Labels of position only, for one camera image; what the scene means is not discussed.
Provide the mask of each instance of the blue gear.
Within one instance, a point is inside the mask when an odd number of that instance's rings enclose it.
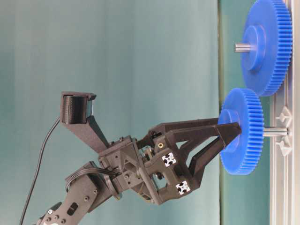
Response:
[[[253,4],[242,42],[253,48],[240,57],[246,87],[259,96],[274,94],[285,79],[293,45],[291,16],[282,0]]]
[[[238,122],[241,134],[221,151],[221,161],[229,174],[248,175],[256,167],[263,147],[263,110],[250,89],[232,89],[227,95],[218,124]]]

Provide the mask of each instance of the teal backdrop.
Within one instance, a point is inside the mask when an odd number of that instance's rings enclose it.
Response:
[[[218,0],[220,102],[233,88],[244,88],[240,55],[234,44],[242,39],[248,11],[255,0]],[[265,126],[270,124],[270,98],[261,97]],[[221,224],[267,225],[270,202],[270,142],[264,139],[261,158],[248,176],[229,175],[221,167]]]
[[[0,221],[18,224],[60,92],[97,94],[109,141],[175,120],[218,116],[218,17],[211,0],[0,1]],[[64,178],[97,155],[58,126],[24,225],[65,197]],[[162,206],[127,191],[81,224],[218,225],[219,160],[202,186]]]

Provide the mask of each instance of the metal rod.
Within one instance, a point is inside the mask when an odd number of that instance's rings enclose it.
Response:
[[[250,44],[237,43],[234,45],[234,50],[236,53],[249,53],[251,51]]]
[[[263,131],[264,137],[286,136],[287,128],[285,127],[265,127]]]

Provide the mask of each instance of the wire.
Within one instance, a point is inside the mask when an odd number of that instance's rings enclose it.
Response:
[[[91,173],[102,173],[102,174],[106,174],[109,176],[113,176],[116,175],[120,172],[119,169],[115,169],[112,171],[106,170],[106,169],[102,169],[102,168],[97,168],[97,167],[92,167],[92,168],[86,168],[86,169],[81,169],[79,171],[76,171],[75,173],[73,173],[72,175],[70,175],[67,179],[66,179],[66,191],[68,192],[69,186],[72,183],[72,181],[76,180],[78,177],[86,175],[86,174],[91,174]]]
[[[42,147],[41,147],[41,150],[39,152],[39,156],[38,156],[38,162],[37,162],[37,168],[36,168],[36,172],[34,174],[34,178],[33,178],[33,181],[32,181],[32,184],[31,184],[31,187],[30,187],[30,190],[29,190],[29,193],[28,193],[28,196],[27,196],[27,199],[26,199],[26,203],[24,205],[24,209],[23,209],[23,212],[22,212],[22,215],[21,215],[21,219],[20,219],[20,225],[23,225],[23,221],[24,221],[24,217],[25,217],[25,213],[26,213],[26,210],[27,210],[27,207],[28,207],[28,204],[29,204],[29,201],[30,201],[30,198],[31,198],[31,195],[32,195],[32,191],[33,191],[33,188],[36,184],[36,181],[37,181],[37,178],[38,178],[38,173],[39,173],[39,169],[41,167],[41,162],[42,162],[42,157],[43,157],[43,153],[44,153],[44,149],[45,149],[45,145],[51,135],[51,133],[53,132],[53,130],[56,128],[56,126],[58,125],[58,123],[60,122],[60,118],[57,118],[57,120],[55,121],[55,123],[52,125],[52,127],[50,128],[50,130],[48,131],[45,139],[44,139],[44,142],[42,144]]]

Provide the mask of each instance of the mounting plate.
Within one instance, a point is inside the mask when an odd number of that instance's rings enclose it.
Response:
[[[271,97],[270,125],[288,127],[289,134],[270,140],[270,225],[300,224],[300,2],[284,2],[292,13],[292,62]]]

